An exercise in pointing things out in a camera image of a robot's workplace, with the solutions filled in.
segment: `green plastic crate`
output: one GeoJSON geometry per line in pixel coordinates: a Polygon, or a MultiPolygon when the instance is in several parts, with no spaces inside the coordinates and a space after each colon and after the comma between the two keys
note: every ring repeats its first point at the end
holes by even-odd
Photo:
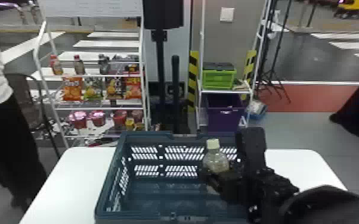
{"type": "Polygon", "coordinates": [[[231,63],[203,63],[203,88],[232,89],[236,73],[231,63]]]}

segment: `light switch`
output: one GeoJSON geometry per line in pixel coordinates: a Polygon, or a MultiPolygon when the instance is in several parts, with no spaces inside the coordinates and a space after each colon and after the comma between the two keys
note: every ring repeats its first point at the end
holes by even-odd
{"type": "Polygon", "coordinates": [[[221,8],[220,21],[232,22],[234,21],[234,10],[235,8],[221,8]]]}

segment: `black pants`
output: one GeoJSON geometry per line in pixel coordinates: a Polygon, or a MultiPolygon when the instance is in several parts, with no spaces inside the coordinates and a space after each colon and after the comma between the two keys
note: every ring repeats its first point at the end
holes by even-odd
{"type": "Polygon", "coordinates": [[[0,184],[13,196],[34,199],[47,174],[17,100],[0,104],[0,184]]]}

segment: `gray wall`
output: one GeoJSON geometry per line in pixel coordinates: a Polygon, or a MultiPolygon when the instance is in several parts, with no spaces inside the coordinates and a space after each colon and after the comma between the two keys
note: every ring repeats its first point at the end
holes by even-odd
{"type": "MultiPolygon", "coordinates": [[[[206,0],[204,61],[230,62],[242,76],[246,53],[252,48],[264,0],[206,0]],[[221,7],[235,8],[232,23],[220,22],[221,7]]],[[[199,50],[202,1],[194,0],[192,50],[199,50]]]]}

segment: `orange chip bag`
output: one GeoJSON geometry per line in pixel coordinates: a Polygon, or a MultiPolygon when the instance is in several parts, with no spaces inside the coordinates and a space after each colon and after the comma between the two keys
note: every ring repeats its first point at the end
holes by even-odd
{"type": "Polygon", "coordinates": [[[140,77],[125,77],[124,99],[141,99],[141,78],[140,77]]]}
{"type": "Polygon", "coordinates": [[[82,100],[82,78],[70,77],[64,79],[63,100],[80,101],[82,100]]]}

